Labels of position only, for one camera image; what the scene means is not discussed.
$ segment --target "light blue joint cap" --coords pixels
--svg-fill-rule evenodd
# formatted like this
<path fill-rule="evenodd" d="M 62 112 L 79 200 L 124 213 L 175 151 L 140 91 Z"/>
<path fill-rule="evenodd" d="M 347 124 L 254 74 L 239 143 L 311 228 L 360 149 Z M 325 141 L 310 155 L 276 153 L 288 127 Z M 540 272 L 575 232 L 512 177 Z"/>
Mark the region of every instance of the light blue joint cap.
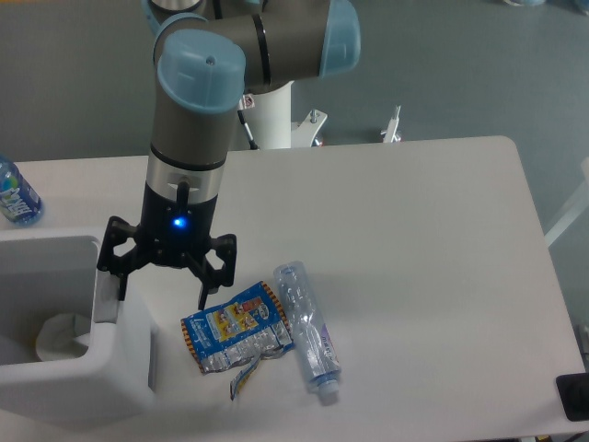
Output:
<path fill-rule="evenodd" d="M 159 30 L 159 23 L 154 17 L 154 11 L 151 10 L 149 0 L 141 0 L 141 8 L 144 11 L 145 18 L 147 18 L 147 24 L 149 25 L 149 28 L 154 33 L 154 35 L 156 35 L 157 31 Z"/>
<path fill-rule="evenodd" d="M 174 14 L 173 16 L 166 18 L 161 25 L 158 25 L 156 41 L 159 39 L 160 34 L 166 30 L 169 25 L 179 20 L 185 20 L 186 18 L 196 18 L 197 20 L 201 21 L 209 21 L 203 16 L 199 16 L 198 14 L 193 14 L 191 12 L 180 12 L 179 14 Z"/>
<path fill-rule="evenodd" d="M 331 0 L 319 77 L 353 69 L 360 60 L 360 22 L 349 0 Z"/>
<path fill-rule="evenodd" d="M 231 40 L 199 29 L 181 29 L 166 38 L 157 79 L 183 108 L 222 113 L 241 99 L 246 55 Z"/>

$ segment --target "table surface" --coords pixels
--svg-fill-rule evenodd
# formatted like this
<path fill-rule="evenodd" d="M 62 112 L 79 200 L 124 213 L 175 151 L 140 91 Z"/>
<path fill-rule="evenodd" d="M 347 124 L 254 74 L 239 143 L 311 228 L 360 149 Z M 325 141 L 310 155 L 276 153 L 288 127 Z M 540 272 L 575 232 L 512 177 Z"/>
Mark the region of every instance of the table surface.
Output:
<path fill-rule="evenodd" d="M 139 219 L 146 157 L 19 164 L 46 203 L 34 228 Z M 4 220 L 0 228 L 11 227 Z M 340 400 L 305 390 L 295 354 L 202 376 L 179 319 L 188 271 L 134 284 L 160 327 L 157 408 L 94 425 L 0 412 L 3 440 L 461 441 L 573 433 L 556 376 L 583 363 L 514 144 L 502 137 L 230 153 L 213 235 L 236 233 L 225 302 L 306 264 L 342 365 Z"/>

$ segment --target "water bottle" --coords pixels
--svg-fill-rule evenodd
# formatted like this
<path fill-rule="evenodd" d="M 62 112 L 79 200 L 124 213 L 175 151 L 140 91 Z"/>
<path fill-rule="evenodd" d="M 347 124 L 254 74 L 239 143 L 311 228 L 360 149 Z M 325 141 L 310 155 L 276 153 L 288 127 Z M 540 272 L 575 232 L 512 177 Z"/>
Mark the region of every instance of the water bottle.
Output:
<path fill-rule="evenodd" d="M 34 223 L 43 213 L 39 195 L 20 174 L 17 165 L 1 155 L 0 212 L 19 226 Z"/>
<path fill-rule="evenodd" d="M 319 311 L 313 288 L 302 262 L 290 262 L 274 270 L 278 297 L 290 321 L 294 348 L 310 390 L 321 400 L 339 390 L 340 362 Z"/>

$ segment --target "blue light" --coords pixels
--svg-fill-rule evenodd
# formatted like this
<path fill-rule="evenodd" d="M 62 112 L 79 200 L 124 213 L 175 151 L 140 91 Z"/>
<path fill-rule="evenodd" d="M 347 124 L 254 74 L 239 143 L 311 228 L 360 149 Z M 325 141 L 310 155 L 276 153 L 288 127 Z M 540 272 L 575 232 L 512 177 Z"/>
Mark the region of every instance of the blue light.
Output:
<path fill-rule="evenodd" d="M 172 224 L 174 225 L 174 227 L 184 228 L 188 225 L 188 221 L 184 216 L 179 216 L 178 218 L 174 218 Z"/>

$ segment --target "blue bottle label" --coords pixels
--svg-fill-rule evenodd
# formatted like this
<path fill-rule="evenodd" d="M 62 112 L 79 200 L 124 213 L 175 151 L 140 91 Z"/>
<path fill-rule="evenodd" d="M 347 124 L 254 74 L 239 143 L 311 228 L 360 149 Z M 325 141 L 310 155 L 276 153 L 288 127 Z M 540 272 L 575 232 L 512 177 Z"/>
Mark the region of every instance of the blue bottle label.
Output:
<path fill-rule="evenodd" d="M 19 180 L 12 175 L 2 183 L 0 209 L 6 218 L 18 223 L 36 216 L 41 209 L 41 200 L 24 178 Z"/>

